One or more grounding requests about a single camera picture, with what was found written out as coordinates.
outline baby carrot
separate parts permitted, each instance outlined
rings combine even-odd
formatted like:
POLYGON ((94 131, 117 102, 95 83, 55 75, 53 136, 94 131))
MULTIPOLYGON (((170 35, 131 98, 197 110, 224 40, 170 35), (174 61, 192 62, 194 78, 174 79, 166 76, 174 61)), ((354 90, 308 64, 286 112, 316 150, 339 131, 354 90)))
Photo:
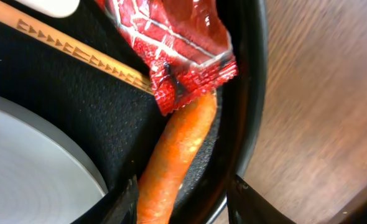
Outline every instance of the baby carrot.
POLYGON ((169 222, 179 187, 215 113, 215 94, 207 93, 171 116, 139 180, 137 223, 169 222))

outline wooden table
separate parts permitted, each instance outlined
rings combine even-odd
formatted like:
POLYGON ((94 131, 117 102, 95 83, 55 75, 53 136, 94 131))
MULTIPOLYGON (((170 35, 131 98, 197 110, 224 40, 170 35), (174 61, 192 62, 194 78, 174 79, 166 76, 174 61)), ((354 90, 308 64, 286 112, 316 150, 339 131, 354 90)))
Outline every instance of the wooden table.
POLYGON ((367 186, 367 0, 266 2, 266 102, 245 180, 296 223, 336 223, 367 186))

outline wooden stick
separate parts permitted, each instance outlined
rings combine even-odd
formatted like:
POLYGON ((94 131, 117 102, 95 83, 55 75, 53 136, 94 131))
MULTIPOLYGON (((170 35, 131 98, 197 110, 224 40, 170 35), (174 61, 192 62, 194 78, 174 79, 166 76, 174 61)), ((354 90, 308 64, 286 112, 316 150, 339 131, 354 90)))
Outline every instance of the wooden stick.
POLYGON ((0 22, 135 86, 138 89, 153 94, 149 79, 144 77, 137 70, 1 1, 0 22))

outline black container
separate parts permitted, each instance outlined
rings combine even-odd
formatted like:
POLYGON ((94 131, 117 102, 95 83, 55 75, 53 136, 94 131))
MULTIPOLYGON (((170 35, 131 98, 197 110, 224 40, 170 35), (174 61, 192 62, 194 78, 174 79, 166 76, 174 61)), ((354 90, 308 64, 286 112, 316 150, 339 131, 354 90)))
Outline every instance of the black container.
MULTIPOLYGON (((5 2, 148 73, 92 0, 81 0, 77 12, 66 19, 5 2)), ((226 204, 225 182, 244 174, 261 122, 267 57, 264 1, 217 3, 232 36, 240 75, 218 90, 216 120, 188 172, 171 223, 211 223, 218 216, 226 204)), ((71 137, 117 194, 134 174, 140 177, 168 119, 147 93, 1 23, 0 96, 71 137)))

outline candy wrapper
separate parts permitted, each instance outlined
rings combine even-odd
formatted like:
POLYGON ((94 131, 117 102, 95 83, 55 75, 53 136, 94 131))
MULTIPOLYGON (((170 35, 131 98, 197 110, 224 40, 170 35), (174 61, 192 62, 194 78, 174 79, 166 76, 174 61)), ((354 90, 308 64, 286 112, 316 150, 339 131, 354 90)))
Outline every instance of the candy wrapper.
POLYGON ((162 114, 237 73, 215 0, 95 0, 150 68, 162 114))

